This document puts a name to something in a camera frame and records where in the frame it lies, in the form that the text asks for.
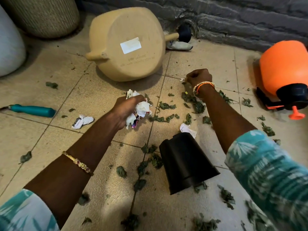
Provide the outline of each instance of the tile floor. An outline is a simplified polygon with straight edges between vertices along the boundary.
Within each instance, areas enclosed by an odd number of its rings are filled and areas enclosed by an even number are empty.
[[[119,131],[86,186],[90,203],[82,207],[76,205],[63,230],[124,230],[120,221],[131,209],[141,217],[139,230],[191,230],[192,218],[199,213],[208,220],[220,219],[218,230],[241,230],[241,220],[247,230],[252,230],[244,206],[249,196],[224,164],[225,155],[214,131],[202,124],[202,115],[192,114],[191,128],[198,132],[197,142],[221,173],[206,182],[209,186],[206,191],[196,194],[189,188],[170,196],[164,168],[156,170],[152,165],[148,167],[150,174],[144,177],[147,184],[142,191],[134,194],[133,183],[137,179],[136,167],[144,158],[140,147],[145,143],[158,146],[164,139],[171,138],[178,132],[186,114],[191,113],[183,106],[180,95],[185,87],[179,78],[199,68],[209,69],[217,87],[236,101],[232,107],[257,128],[261,129],[261,121],[256,117],[264,115],[266,125],[274,129],[275,138],[281,139],[282,147],[293,159],[308,167],[305,137],[308,119],[292,121],[288,119],[288,111],[266,111],[253,93],[258,84],[254,65],[261,54],[192,40],[191,52],[166,52],[159,73],[138,81],[114,82],[83,57],[89,50],[88,30],[93,17],[82,13],[83,29],[59,41],[25,37],[30,53],[27,62],[16,72],[0,78],[0,96],[3,97],[0,106],[19,103],[52,107],[58,111],[52,119],[10,111],[0,113],[0,205],[87,131],[91,125],[80,131],[71,129],[78,114],[98,119],[110,110],[121,92],[133,89],[147,93],[154,104],[173,100],[177,108],[161,110],[160,116],[177,113],[180,119],[152,123],[145,118],[136,129]],[[58,83],[58,89],[46,87],[46,81]],[[243,98],[250,98],[254,108],[243,106],[240,103]],[[20,156],[30,150],[33,158],[18,164]],[[128,177],[119,178],[115,168],[108,167],[110,164],[124,166]],[[221,202],[217,184],[234,195],[234,211]],[[147,212],[146,217],[142,216],[143,212]],[[81,226],[86,216],[93,222]]]

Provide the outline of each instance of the white label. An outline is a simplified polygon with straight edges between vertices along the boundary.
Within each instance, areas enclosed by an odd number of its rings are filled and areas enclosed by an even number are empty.
[[[136,37],[135,39],[123,42],[120,45],[121,45],[121,48],[124,54],[128,54],[137,49],[141,49],[141,44],[140,44],[138,37]]]

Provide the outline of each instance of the orange bracelet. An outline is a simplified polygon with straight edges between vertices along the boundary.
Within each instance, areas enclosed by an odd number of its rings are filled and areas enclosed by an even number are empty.
[[[214,89],[216,88],[215,84],[213,82],[209,82],[209,81],[205,81],[205,82],[201,82],[199,84],[197,84],[194,88],[193,88],[193,91],[196,95],[199,94],[199,89],[202,85],[204,84],[210,84]]]
[[[70,158],[74,164],[78,165],[78,167],[82,168],[86,173],[93,176],[93,172],[91,172],[90,168],[88,168],[84,163],[82,163],[79,159],[72,157],[71,155],[67,154],[65,151],[62,152],[63,155]]]

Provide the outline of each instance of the floral print shirt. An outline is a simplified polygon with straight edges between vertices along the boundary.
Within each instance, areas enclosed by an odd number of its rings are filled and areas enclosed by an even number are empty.
[[[279,230],[308,230],[308,170],[259,130],[230,146],[226,165]],[[2,231],[58,231],[56,219],[33,192],[23,189],[0,207]]]

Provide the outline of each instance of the gray stone wall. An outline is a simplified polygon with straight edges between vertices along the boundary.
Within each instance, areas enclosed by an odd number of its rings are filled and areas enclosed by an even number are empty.
[[[282,40],[308,46],[308,0],[76,0],[81,10],[94,14],[147,7],[165,30],[182,22],[194,36],[218,43],[265,51]]]

